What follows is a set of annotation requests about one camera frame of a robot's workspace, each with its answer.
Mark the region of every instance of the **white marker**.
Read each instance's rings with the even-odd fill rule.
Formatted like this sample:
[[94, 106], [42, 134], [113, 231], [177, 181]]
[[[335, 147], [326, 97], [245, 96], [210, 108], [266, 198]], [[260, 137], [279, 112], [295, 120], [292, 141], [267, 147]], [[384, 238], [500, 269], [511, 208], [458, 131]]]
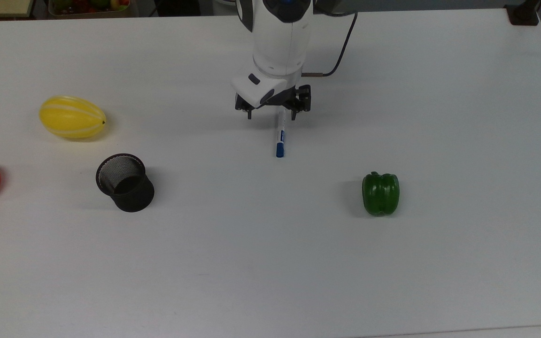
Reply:
[[277, 115], [277, 157], [281, 158], [285, 153], [285, 108], [279, 107]]

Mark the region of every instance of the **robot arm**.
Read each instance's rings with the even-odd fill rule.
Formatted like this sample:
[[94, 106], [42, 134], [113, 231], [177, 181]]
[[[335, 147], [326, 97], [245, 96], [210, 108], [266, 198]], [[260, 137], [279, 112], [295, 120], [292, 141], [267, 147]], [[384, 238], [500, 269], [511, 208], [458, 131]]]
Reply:
[[237, 0], [236, 4], [239, 19], [254, 35], [253, 57], [232, 79], [236, 107], [251, 117], [251, 110], [262, 105], [287, 106], [287, 101], [297, 101], [295, 86], [309, 44], [313, 0]]

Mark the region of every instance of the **black mesh pen holder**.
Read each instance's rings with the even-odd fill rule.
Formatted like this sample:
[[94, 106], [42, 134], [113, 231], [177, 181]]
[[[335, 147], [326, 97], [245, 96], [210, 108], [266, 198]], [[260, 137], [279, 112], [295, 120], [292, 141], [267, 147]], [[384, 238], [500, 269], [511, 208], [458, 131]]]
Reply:
[[116, 154], [103, 161], [95, 175], [97, 186], [126, 212], [147, 207], [154, 198], [154, 186], [143, 162], [131, 154]]

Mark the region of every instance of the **yellow melon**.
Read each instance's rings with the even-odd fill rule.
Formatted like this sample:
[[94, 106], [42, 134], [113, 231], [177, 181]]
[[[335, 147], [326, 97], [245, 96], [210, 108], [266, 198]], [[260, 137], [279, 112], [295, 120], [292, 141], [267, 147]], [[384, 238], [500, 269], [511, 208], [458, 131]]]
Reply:
[[62, 137], [91, 137], [106, 124], [97, 105], [73, 96], [53, 96], [41, 105], [39, 119], [45, 129]]

